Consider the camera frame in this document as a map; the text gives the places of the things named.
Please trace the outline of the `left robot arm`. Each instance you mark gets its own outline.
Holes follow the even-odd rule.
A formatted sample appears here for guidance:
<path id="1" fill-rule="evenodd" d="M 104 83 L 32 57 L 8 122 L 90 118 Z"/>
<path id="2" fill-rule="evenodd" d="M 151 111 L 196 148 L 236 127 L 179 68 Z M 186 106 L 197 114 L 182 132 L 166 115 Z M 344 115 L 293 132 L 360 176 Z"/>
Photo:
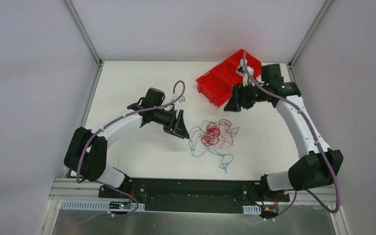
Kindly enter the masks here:
<path id="1" fill-rule="evenodd" d="M 77 128 L 67 149 L 64 165 L 76 172 L 79 182 L 88 180 L 110 185 L 116 197 L 126 197 L 130 191 L 130 185 L 125 182 L 128 176 L 107 164 L 108 148 L 126 134 L 151 122 L 160 124 L 168 134 L 189 138 L 184 111 L 176 109 L 176 104 L 182 98 L 183 95 L 175 95 L 165 104 L 164 92 L 149 88 L 144 97 L 127 106 L 117 118 L 93 129 Z"/>

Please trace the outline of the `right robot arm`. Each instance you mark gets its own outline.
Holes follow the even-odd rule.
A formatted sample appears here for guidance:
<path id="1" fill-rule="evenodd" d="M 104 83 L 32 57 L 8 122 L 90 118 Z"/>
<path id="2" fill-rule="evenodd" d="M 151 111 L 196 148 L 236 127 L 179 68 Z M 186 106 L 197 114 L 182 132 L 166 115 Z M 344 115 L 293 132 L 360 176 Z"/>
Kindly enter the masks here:
<path id="1" fill-rule="evenodd" d="M 334 184 L 343 162 L 340 150 L 333 150 L 321 137 L 306 113 L 304 100 L 294 82 L 285 82 L 280 66 L 261 67 L 261 82 L 251 74 L 250 66 L 239 65 L 243 81 L 233 85 L 225 111 L 250 109 L 257 102 L 269 102 L 286 123 L 298 150 L 299 160 L 288 170 L 265 174 L 260 179 L 259 196 L 272 200 L 283 190 L 308 190 Z"/>

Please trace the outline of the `red plastic bin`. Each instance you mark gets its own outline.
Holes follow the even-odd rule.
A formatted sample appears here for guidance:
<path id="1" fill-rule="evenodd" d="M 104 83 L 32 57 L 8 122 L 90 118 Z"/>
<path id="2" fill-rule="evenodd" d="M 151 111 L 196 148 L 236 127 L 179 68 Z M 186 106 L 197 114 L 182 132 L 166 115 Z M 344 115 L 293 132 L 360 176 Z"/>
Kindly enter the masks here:
<path id="1" fill-rule="evenodd" d="M 232 86 L 243 81 L 238 71 L 240 61 L 246 51 L 240 49 L 196 79 L 197 90 L 210 103 L 220 107 L 232 95 Z"/>

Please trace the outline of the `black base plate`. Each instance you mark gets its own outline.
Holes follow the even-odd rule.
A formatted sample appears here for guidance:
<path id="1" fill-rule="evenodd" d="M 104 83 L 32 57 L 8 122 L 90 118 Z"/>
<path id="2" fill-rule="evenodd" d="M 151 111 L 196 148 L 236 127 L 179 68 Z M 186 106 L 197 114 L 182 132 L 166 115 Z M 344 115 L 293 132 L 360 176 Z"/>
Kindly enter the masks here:
<path id="1" fill-rule="evenodd" d="M 99 198 L 124 199 L 130 194 L 146 211 L 242 213 L 244 206 L 289 202 L 283 191 L 269 192 L 259 180 L 186 180 L 129 178 L 117 192 L 106 186 Z"/>

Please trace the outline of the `aluminium frame rail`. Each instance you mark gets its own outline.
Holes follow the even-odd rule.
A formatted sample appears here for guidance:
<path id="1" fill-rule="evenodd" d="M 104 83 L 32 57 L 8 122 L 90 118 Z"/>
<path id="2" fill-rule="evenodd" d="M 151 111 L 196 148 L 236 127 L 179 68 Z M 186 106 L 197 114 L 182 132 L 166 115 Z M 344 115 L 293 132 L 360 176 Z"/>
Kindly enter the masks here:
<path id="1" fill-rule="evenodd" d="M 247 196 L 258 194 L 259 181 L 239 180 L 182 180 L 182 179 L 143 179 L 133 178 L 125 183 L 122 191 L 136 197 L 139 201 L 154 195 L 172 196 L 229 196 L 235 199 L 247 199 Z M 78 184 L 73 178 L 56 178 L 52 184 L 50 199 L 84 199 L 100 200 L 110 198 L 116 192 L 96 182 Z"/>

